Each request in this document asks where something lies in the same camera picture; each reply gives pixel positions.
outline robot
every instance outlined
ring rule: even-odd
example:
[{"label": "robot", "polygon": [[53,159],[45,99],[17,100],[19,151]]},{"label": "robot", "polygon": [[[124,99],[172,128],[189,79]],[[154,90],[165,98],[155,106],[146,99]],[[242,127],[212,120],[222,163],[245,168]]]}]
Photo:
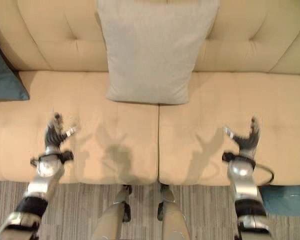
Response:
[{"label": "robot", "polygon": [[[48,203],[54,196],[60,178],[65,173],[64,163],[74,159],[71,151],[61,152],[60,145],[79,130],[72,127],[63,131],[63,118],[55,113],[45,133],[45,153],[31,159],[36,176],[29,183],[21,202],[0,228],[0,240],[39,240],[38,230]],[[260,129],[255,118],[251,121],[248,138],[240,137],[228,127],[225,133],[239,146],[239,154],[225,152],[222,160],[228,163],[227,175],[234,192],[238,235],[235,240],[272,240],[267,212],[252,174],[257,166],[254,157],[260,138]],[[168,185],[160,184],[162,202],[157,219],[162,221],[162,240],[190,240],[185,217],[175,203]],[[99,219],[91,240],[118,240],[122,223],[131,220],[128,204],[131,185],[123,185]]]}]

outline gray pillow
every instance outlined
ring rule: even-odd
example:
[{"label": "gray pillow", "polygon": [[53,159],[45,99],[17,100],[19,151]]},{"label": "gray pillow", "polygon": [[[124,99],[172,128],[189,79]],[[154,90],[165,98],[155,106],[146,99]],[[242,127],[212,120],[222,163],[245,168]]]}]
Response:
[{"label": "gray pillow", "polygon": [[28,100],[29,95],[21,81],[10,70],[0,54],[0,100]]},{"label": "gray pillow", "polygon": [[219,0],[98,0],[113,101],[185,104]]}]

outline gray carpet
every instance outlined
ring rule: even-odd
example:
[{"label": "gray carpet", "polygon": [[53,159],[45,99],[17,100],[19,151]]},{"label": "gray carpet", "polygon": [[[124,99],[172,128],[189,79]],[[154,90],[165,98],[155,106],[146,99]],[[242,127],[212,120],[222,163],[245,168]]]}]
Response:
[{"label": "gray carpet", "polygon": [[[0,225],[14,210],[26,183],[0,182]],[[40,240],[89,240],[98,218],[119,191],[115,185],[59,185],[40,228]],[[193,240],[233,240],[236,215],[229,187],[174,186]],[[157,221],[160,202],[158,184],[133,186],[130,196],[132,221],[122,229],[121,239],[160,240]],[[277,240],[300,240],[300,217],[270,216]]]}]

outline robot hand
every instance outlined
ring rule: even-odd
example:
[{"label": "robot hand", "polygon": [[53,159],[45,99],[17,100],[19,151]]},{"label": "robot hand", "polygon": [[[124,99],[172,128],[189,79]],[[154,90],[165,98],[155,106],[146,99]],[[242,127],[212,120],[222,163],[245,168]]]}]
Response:
[{"label": "robot hand", "polygon": [[239,154],[254,159],[256,148],[260,138],[260,128],[258,120],[255,117],[251,119],[251,131],[249,137],[241,137],[235,134],[229,127],[224,127],[224,132],[233,139],[239,146]]},{"label": "robot hand", "polygon": [[45,133],[44,143],[45,147],[57,147],[59,148],[61,143],[68,137],[74,135],[79,128],[77,126],[70,128],[65,133],[63,130],[63,117],[60,113],[55,113],[53,119],[49,122]]}]

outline black cable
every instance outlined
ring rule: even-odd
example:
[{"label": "black cable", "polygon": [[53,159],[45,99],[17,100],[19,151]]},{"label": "black cable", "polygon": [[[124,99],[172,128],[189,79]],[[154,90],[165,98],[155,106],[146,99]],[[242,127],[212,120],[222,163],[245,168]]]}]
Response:
[{"label": "black cable", "polygon": [[268,185],[268,184],[270,184],[275,179],[275,173],[270,168],[266,167],[265,165],[259,164],[259,163],[256,163],[255,166],[257,168],[263,169],[264,171],[266,171],[266,172],[268,172],[268,173],[271,174],[270,180],[264,182],[260,186]]}]

